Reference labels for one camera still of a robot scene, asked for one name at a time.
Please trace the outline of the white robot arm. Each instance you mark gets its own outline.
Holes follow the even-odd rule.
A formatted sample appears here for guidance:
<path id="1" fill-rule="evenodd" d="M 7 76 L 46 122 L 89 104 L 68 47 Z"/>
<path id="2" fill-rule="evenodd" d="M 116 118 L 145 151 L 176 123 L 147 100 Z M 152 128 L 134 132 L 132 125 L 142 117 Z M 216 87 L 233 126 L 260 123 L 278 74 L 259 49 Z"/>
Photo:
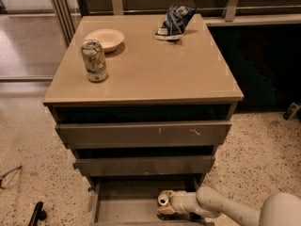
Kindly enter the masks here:
<path id="1" fill-rule="evenodd" d="M 196 192 L 164 190 L 157 201 L 161 215 L 195 213 L 218 218 L 224 214 L 240 226 L 301 226 L 301 199 L 286 192 L 270 195 L 260 210 L 231 200 L 208 186 L 201 186 Z"/>

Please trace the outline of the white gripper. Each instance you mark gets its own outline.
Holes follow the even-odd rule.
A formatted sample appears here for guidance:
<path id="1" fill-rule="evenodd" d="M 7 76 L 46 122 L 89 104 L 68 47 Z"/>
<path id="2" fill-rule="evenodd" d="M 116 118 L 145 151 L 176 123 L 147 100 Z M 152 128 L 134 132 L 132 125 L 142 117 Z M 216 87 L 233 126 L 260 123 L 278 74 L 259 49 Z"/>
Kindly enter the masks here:
<path id="1" fill-rule="evenodd" d="M 200 212 L 200 205 L 195 192 L 164 190 L 160 194 L 172 196 L 171 205 L 159 206 L 157 212 L 160 215 L 172 216 L 176 212 L 178 214 L 188 214 Z"/>

